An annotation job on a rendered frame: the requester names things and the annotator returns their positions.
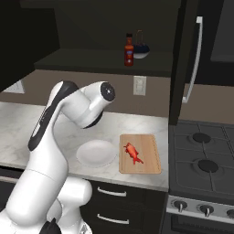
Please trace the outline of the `red fish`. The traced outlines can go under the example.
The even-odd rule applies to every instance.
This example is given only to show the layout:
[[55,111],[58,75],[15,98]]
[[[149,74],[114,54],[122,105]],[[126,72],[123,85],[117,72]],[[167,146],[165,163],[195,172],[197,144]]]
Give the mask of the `red fish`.
[[125,149],[125,152],[133,159],[133,162],[139,162],[142,163],[143,161],[138,157],[138,152],[136,151],[135,147],[128,143],[123,147]]

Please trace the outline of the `white round plate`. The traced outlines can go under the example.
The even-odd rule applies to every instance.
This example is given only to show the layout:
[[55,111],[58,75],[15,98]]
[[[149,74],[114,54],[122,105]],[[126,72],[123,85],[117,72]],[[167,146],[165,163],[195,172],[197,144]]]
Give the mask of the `white round plate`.
[[82,165],[98,168],[110,164],[117,153],[116,147],[110,142],[92,140],[80,146],[76,157]]

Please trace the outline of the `wooden cutting board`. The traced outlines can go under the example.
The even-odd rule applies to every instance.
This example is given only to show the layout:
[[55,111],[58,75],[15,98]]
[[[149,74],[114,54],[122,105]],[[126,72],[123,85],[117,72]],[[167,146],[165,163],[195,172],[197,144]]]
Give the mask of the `wooden cutting board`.
[[[142,163],[133,162],[133,159],[123,148],[132,144],[139,153]],[[119,171],[122,174],[160,174],[161,162],[155,137],[153,134],[122,134],[119,148]]]

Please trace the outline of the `dark cabinet shelf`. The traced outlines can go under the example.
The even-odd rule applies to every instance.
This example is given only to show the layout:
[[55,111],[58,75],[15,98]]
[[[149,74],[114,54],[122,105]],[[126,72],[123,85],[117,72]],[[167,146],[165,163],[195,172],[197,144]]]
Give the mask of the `dark cabinet shelf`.
[[173,55],[150,52],[124,65],[124,52],[116,50],[60,48],[35,63],[36,69],[105,73],[118,75],[170,77]]

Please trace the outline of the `red condiment bottle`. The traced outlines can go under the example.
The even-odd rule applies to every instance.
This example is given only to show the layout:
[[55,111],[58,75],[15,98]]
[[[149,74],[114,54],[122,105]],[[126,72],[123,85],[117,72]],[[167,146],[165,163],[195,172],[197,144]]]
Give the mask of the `red condiment bottle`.
[[124,46],[124,65],[131,67],[133,65],[133,34],[126,34],[126,45]]

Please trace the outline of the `dark open cabinet door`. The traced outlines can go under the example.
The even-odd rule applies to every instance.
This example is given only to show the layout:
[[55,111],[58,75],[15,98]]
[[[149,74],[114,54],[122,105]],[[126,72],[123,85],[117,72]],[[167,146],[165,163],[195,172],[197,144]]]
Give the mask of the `dark open cabinet door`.
[[198,2],[199,0],[181,0],[181,6],[178,9],[170,83],[170,125],[177,125],[181,110]]
[[53,8],[22,8],[0,0],[0,92],[35,70],[34,64],[59,49]]

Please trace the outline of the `dark drawer front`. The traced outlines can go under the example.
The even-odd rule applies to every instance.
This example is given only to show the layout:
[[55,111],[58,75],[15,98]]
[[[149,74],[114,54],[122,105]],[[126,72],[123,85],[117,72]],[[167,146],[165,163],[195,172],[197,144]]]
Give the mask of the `dark drawer front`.
[[[92,185],[92,196],[102,200],[110,200],[111,202],[119,202],[123,204],[137,205],[146,207],[151,210],[160,211],[165,205],[165,192],[144,189],[133,186],[123,186],[110,184],[100,181],[90,181]],[[100,193],[97,187],[113,192],[127,192],[127,197],[114,197]]]
[[[83,219],[90,225],[93,234],[159,234],[162,213],[149,209],[129,207],[103,207],[86,205],[80,209]],[[106,218],[130,220],[129,225],[111,223],[97,218],[97,214]]]
[[20,168],[7,167],[0,165],[0,176],[20,178],[24,170]]

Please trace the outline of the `grey gas stove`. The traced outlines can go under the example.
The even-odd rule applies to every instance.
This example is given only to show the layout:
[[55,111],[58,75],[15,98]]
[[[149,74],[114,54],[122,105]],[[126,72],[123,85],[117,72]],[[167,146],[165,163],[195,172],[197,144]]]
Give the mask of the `grey gas stove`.
[[[234,234],[234,124],[180,120],[168,131],[169,191],[162,234]],[[187,207],[179,212],[175,201]],[[209,205],[208,218],[200,211]]]

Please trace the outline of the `dark range hood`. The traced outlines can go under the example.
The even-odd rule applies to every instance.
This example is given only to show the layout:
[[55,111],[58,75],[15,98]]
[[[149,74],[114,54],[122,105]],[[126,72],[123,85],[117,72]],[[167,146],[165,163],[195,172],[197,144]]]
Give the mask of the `dark range hood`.
[[211,60],[234,63],[234,0],[224,0]]

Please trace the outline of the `white wall outlet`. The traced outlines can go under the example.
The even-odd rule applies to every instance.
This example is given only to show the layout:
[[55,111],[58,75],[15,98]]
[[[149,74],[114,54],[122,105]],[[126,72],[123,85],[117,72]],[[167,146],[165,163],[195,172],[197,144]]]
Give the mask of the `white wall outlet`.
[[133,94],[144,96],[146,93],[146,77],[134,76],[133,77]]
[[18,82],[14,83],[13,85],[5,89],[5,92],[24,94],[25,89],[24,89],[22,80],[19,80]]

